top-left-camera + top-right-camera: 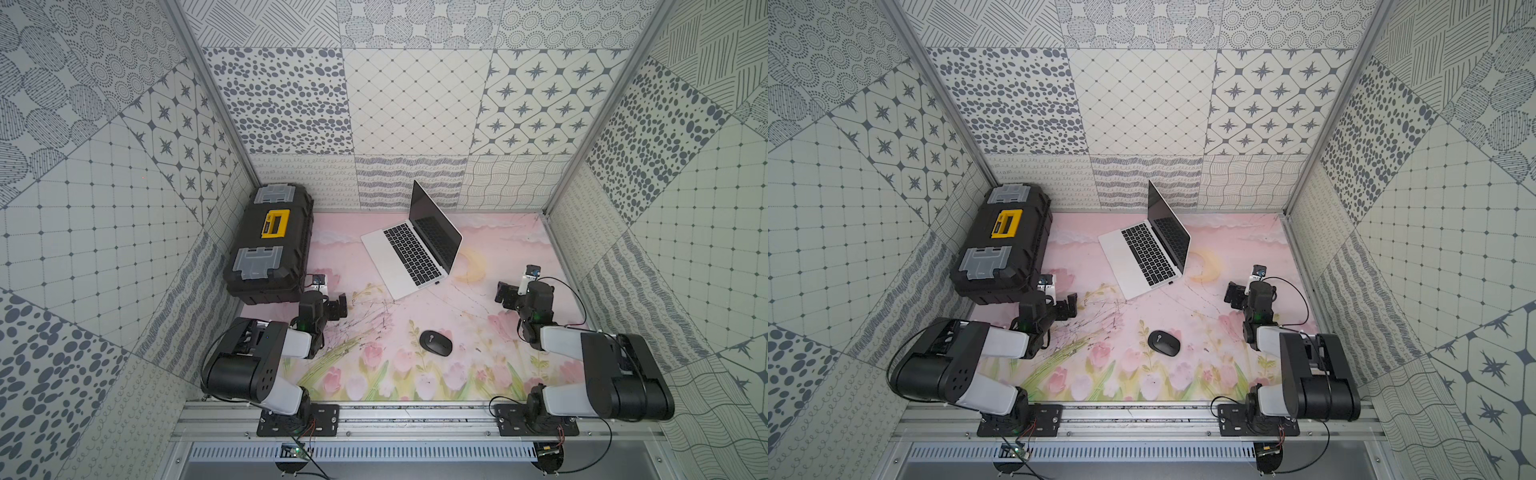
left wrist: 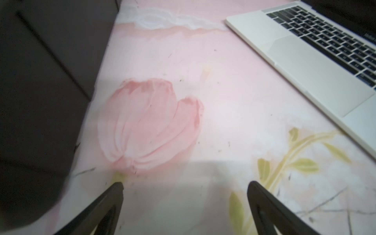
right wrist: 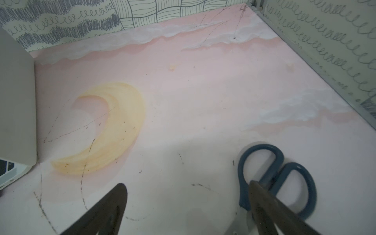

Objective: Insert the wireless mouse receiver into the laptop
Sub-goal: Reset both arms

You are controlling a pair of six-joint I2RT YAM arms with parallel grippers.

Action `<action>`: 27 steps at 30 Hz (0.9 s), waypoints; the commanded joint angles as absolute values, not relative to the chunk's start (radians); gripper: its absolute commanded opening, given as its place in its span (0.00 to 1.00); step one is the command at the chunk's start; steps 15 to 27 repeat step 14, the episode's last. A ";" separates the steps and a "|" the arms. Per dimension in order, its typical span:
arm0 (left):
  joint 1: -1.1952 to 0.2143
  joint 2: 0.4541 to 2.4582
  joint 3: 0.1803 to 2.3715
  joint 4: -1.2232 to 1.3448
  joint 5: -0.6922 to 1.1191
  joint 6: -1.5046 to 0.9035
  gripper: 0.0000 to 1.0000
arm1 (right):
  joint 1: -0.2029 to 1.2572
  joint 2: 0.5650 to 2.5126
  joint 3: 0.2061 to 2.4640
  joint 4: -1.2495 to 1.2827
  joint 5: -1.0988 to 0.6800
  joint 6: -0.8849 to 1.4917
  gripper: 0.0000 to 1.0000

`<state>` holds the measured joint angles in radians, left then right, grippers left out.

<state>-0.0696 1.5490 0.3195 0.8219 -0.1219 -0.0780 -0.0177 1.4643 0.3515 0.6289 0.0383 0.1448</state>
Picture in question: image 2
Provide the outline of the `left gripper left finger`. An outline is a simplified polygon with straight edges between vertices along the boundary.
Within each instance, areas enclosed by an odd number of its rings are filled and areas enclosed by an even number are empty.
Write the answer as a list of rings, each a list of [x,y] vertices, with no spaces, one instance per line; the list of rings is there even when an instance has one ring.
[[[57,235],[113,235],[123,204],[123,184],[115,182]]]

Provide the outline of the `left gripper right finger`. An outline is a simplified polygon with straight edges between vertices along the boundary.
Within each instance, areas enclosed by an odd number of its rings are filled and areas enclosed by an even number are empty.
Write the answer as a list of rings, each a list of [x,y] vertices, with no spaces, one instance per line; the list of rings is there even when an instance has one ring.
[[[317,235],[259,182],[248,185],[247,198],[259,235]]]

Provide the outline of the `silver laptop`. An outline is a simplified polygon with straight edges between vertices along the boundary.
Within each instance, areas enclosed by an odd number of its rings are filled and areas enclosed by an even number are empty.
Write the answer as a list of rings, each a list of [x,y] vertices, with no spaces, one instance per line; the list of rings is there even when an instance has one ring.
[[[375,1],[295,1],[226,24],[375,156]]]

